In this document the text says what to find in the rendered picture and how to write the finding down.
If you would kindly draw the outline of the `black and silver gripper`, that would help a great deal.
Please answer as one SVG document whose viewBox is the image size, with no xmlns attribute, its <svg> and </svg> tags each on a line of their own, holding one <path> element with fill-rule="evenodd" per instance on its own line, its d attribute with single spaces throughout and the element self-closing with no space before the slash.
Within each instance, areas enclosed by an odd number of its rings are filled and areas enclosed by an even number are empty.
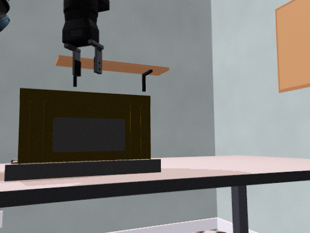
<svg viewBox="0 0 310 233">
<path fill-rule="evenodd" d="M 81 76 L 81 49 L 94 46 L 94 72 L 102 74 L 102 50 L 97 27 L 98 12 L 110 9 L 109 0 L 64 0 L 65 24 L 62 29 L 64 48 L 73 51 L 72 74 Z M 88 42 L 88 43 L 87 43 Z"/>
</svg>

